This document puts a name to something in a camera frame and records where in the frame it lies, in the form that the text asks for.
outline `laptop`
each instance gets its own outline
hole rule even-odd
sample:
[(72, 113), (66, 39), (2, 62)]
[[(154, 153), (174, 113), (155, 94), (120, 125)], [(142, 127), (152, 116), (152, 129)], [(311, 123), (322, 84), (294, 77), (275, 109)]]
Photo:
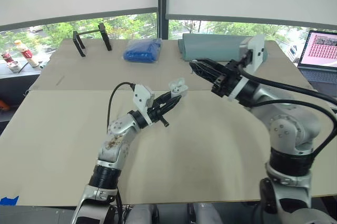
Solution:
[(337, 97), (337, 33), (309, 31), (297, 67), (316, 90)]

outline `red object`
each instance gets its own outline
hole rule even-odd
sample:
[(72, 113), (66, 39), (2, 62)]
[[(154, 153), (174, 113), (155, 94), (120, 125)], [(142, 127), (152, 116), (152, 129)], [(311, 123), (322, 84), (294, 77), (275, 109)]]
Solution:
[(8, 111), (9, 106), (2, 100), (0, 100), (0, 110)]
[(31, 53), (31, 51), (29, 49), (26, 50), (26, 51), (23, 51), (21, 53), (22, 53), (23, 57), (25, 57), (26, 59), (30, 59), (30, 58), (33, 57), (33, 54)]
[(1, 55), (2, 58), (6, 61), (6, 62), (14, 62), (13, 58), (11, 57), (11, 55), (9, 54), (9, 52), (5, 52), (4, 54)]

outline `gray rolled mat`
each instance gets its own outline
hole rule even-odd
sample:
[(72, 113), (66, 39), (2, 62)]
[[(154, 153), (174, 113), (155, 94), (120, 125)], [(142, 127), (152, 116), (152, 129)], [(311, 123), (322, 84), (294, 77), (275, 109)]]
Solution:
[[(249, 36), (184, 33), (178, 40), (185, 61), (208, 58), (214, 61), (239, 60), (240, 43)], [(267, 59), (264, 49), (263, 60)]]

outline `window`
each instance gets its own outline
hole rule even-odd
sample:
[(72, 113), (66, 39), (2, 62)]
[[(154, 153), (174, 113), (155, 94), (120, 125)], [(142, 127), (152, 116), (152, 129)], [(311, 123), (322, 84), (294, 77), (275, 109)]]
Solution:
[(309, 30), (323, 30), (316, 28), (255, 24), (255, 23), (235, 23), (235, 22), (212, 22), (212, 21), (192, 21), (192, 20), (170, 20), (168, 24), (168, 38), (182, 38), (183, 33), (202, 34), (227, 34), (227, 35), (247, 35), (265, 34), (266, 40), (276, 41), (287, 57), (292, 61), (298, 61), (304, 48)]
[[(9, 50), (12, 58), (24, 61), (16, 50), (14, 41), (25, 43), (39, 61), (44, 61), (59, 47), (64, 38), (72, 38), (73, 31), (85, 32), (97, 29), (103, 22), (109, 38), (156, 38), (156, 13), (146, 13), (118, 17), (95, 18), (48, 25), (31, 26), (0, 32), (0, 52)], [(81, 38), (102, 38), (99, 32), (85, 34)]]

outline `laptop keyboard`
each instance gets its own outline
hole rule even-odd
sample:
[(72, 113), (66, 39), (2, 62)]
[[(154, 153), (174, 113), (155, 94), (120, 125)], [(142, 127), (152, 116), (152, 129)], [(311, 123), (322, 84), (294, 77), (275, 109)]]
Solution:
[(309, 82), (334, 83), (337, 84), (337, 74), (334, 72), (323, 72), (315, 70), (301, 70), (301, 73)]

